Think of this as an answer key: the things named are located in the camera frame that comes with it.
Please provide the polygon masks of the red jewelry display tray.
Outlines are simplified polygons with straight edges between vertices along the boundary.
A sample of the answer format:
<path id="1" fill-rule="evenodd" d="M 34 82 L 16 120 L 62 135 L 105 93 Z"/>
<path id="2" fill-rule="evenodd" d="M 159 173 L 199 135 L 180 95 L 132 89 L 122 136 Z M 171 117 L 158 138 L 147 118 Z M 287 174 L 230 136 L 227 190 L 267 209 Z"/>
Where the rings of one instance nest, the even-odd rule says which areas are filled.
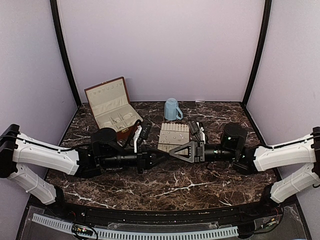
<path id="1" fill-rule="evenodd" d="M 162 123 L 158 144 L 173 145 L 173 148 L 190 141 L 190 129 L 187 124 Z"/>

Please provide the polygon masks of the light blue faceted mug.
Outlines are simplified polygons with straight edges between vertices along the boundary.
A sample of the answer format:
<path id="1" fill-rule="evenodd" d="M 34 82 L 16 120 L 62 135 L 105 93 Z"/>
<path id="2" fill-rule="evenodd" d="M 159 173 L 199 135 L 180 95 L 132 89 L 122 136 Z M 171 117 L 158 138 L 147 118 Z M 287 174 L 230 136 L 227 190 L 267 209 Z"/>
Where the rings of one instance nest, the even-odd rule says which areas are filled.
<path id="1" fill-rule="evenodd" d="M 183 113 L 175 98 L 169 98 L 164 104 L 164 118 L 168 121 L 182 120 Z"/>

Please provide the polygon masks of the red jewelry box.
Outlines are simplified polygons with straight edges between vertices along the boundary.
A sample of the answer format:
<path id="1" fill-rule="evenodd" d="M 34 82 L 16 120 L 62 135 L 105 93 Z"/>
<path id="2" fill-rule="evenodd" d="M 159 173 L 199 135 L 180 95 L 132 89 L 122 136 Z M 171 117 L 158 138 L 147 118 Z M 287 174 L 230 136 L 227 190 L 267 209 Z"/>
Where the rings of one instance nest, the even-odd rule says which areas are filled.
<path id="1" fill-rule="evenodd" d="M 143 121 L 131 105 L 123 76 L 86 88 L 84 91 L 98 128 L 114 129 L 117 140 L 127 139 L 135 122 Z"/>

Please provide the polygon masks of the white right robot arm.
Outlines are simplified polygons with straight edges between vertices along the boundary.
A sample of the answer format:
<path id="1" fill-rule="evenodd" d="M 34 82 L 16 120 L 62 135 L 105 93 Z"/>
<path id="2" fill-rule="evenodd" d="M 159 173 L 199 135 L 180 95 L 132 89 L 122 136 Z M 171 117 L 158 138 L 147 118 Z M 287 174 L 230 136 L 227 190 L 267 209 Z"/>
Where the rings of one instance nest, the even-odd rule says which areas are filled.
<path id="1" fill-rule="evenodd" d="M 319 127 L 293 141 L 247 148 L 248 132 L 237 123 L 229 122 L 224 126 L 219 144 L 208 143 L 204 131 L 194 121 L 188 122 L 188 125 L 196 139 L 169 152 L 170 156 L 179 160 L 192 164 L 230 161 L 233 169 L 242 175 L 288 165 L 303 165 L 290 176 L 264 188 L 260 201 L 255 205 L 255 213 L 260 217 L 266 217 L 287 198 L 310 186 L 320 185 Z"/>

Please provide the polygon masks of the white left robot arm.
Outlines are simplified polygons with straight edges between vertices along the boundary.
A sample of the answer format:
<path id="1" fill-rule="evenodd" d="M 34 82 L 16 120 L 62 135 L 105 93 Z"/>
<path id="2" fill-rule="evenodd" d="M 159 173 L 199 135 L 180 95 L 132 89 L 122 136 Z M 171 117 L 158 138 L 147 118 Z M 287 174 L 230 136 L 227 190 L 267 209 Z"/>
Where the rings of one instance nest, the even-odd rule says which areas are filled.
<path id="1" fill-rule="evenodd" d="M 165 151 L 143 141 L 148 137 L 150 126 L 135 127 L 129 136 L 133 147 L 117 142 L 117 133 L 110 127 L 99 129 L 90 136 L 89 143 L 70 148 L 41 142 L 20 132 L 17 124 L 11 124 L 0 136 L 0 177 L 8 179 L 40 200 L 60 218 L 71 213 L 65 203 L 63 190 L 33 172 L 27 165 L 53 169 L 77 178 L 90 179 L 103 170 L 134 167 L 139 174 L 168 158 Z"/>

